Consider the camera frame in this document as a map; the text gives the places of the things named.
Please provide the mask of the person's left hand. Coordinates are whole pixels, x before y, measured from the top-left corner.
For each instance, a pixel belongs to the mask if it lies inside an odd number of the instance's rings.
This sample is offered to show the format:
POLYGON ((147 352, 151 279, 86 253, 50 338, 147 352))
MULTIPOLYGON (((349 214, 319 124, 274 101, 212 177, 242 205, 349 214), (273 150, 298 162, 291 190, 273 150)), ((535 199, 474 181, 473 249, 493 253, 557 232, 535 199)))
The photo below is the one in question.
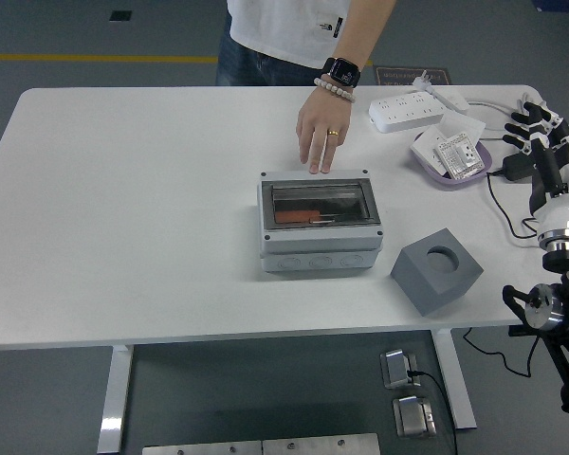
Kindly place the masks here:
POLYGON ((309 172, 329 173, 337 148, 343 144, 352 102, 316 87, 303 104, 296 126, 300 161, 309 172))

